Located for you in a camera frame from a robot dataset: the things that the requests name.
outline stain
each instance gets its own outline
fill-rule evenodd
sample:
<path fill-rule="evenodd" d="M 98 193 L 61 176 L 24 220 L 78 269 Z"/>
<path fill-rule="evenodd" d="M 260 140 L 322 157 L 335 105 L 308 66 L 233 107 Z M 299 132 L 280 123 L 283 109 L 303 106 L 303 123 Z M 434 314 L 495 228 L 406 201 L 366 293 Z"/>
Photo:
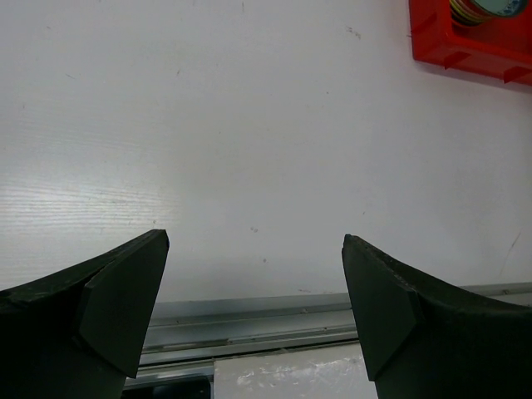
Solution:
<path fill-rule="evenodd" d="M 510 249 L 508 249 L 508 253 L 506 254 L 505 261 L 502 263 L 502 268 L 500 268 L 499 277 L 502 276 L 502 273 L 505 271 L 506 263 L 508 262 L 508 258 L 510 257 L 510 254 L 511 254 L 511 252 L 512 252 L 512 249 L 514 249 L 515 245 L 517 244 L 517 240 L 518 240 L 519 237 L 521 236 L 521 232 L 522 232 L 522 231 L 520 231 L 519 234 L 517 234 L 517 237 L 515 237 L 514 242 L 513 242 L 512 245 L 510 246 Z"/>
<path fill-rule="evenodd" d="M 346 27 L 346 31 L 355 35 L 358 40 L 362 39 L 362 35 L 359 32 L 355 31 L 352 27 Z"/>

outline red tray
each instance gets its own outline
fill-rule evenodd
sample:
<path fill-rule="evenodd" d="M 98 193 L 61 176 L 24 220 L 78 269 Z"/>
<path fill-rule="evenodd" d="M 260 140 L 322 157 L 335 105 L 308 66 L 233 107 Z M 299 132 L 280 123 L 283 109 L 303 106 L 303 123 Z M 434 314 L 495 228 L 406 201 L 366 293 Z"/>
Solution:
<path fill-rule="evenodd" d="M 532 5 L 479 27 L 451 21 L 449 0 L 410 0 L 414 59 L 532 86 Z"/>

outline white panel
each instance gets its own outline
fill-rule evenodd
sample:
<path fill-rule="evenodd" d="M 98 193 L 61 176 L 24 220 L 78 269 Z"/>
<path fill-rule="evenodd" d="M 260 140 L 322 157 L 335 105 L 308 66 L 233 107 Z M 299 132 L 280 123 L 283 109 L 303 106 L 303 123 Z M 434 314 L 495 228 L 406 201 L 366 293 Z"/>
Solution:
<path fill-rule="evenodd" d="M 360 345 L 216 362 L 214 399 L 377 399 Z"/>
<path fill-rule="evenodd" d="M 154 227 L 160 301 L 345 292 L 345 233 L 532 280 L 530 90 L 408 32 L 406 0 L 4 0 L 0 288 Z"/>

